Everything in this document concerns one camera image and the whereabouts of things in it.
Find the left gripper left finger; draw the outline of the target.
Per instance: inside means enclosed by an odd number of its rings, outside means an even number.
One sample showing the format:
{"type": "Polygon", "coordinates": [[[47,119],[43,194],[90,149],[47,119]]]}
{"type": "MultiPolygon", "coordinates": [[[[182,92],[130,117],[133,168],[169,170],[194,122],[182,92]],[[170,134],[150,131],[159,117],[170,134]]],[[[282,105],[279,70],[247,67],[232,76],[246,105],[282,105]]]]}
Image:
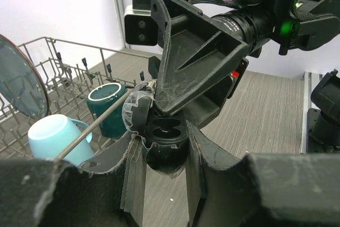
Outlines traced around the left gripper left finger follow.
{"type": "Polygon", "coordinates": [[[1,160],[1,226],[142,226],[146,163],[128,132],[95,157],[1,160]]]}

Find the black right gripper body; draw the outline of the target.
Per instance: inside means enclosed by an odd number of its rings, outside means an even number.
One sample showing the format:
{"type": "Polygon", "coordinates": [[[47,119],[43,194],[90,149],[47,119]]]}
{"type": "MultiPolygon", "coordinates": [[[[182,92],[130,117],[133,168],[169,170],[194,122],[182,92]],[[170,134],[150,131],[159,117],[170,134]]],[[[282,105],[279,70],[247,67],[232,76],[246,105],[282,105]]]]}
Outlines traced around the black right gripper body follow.
{"type": "Polygon", "coordinates": [[[151,17],[164,42],[154,106],[163,116],[184,111],[188,121],[203,128],[223,108],[224,79],[249,46],[185,0],[151,0],[151,17]]]}

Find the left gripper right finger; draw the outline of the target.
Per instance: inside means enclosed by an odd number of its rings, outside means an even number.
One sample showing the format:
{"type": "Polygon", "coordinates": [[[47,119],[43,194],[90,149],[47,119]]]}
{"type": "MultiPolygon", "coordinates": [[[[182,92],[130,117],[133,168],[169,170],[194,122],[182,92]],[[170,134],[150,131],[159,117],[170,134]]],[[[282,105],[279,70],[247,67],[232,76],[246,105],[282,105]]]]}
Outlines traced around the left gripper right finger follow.
{"type": "Polygon", "coordinates": [[[189,226],[339,226],[338,154],[240,159],[187,129],[189,226]]]}

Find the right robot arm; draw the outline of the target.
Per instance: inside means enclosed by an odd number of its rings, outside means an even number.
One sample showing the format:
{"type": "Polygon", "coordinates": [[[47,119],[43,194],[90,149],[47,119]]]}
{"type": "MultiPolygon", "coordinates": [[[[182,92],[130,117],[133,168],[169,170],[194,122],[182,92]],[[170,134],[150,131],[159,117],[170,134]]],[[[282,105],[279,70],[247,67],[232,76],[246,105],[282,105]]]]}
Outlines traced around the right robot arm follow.
{"type": "Polygon", "coordinates": [[[194,0],[152,0],[151,16],[163,48],[155,109],[185,111],[206,125],[236,91],[248,66],[269,41],[279,54],[312,51],[339,35],[339,0],[202,0],[229,8],[206,16],[194,0]]]}

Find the dark green mug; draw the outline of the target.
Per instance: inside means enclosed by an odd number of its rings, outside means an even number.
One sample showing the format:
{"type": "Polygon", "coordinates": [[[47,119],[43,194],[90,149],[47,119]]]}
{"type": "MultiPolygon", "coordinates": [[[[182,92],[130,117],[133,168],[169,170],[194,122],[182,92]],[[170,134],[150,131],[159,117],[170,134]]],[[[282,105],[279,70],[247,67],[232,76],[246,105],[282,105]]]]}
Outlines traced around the dark green mug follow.
{"type": "MultiPolygon", "coordinates": [[[[99,118],[117,102],[126,91],[126,86],[117,82],[101,85],[89,93],[87,97],[88,109],[91,114],[95,114],[96,118],[99,118]]],[[[126,128],[122,119],[122,107],[123,103],[99,124],[101,134],[104,137],[118,138],[125,133],[126,128]]]]}

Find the light blue mug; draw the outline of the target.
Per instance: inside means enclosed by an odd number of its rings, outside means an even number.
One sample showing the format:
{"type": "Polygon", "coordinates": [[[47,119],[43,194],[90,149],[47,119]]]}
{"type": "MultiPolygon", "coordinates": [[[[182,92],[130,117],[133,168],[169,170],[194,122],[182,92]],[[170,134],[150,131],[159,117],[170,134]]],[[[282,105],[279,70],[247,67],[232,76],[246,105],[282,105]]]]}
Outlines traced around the light blue mug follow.
{"type": "MultiPolygon", "coordinates": [[[[35,158],[53,159],[72,143],[81,133],[80,128],[88,128],[83,121],[63,114],[53,114],[34,123],[28,131],[30,150],[35,158]]],[[[94,157],[90,143],[92,133],[88,134],[64,159],[74,165],[94,157]]]]}

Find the dark teal plate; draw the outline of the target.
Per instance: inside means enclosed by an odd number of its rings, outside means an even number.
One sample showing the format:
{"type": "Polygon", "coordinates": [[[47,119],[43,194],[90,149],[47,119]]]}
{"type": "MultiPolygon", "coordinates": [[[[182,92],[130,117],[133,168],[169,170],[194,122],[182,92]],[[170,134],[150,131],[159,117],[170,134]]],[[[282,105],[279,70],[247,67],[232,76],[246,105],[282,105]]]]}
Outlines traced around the dark teal plate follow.
{"type": "Polygon", "coordinates": [[[27,117],[41,119],[49,111],[43,80],[22,50],[1,35],[1,95],[27,117]]]}

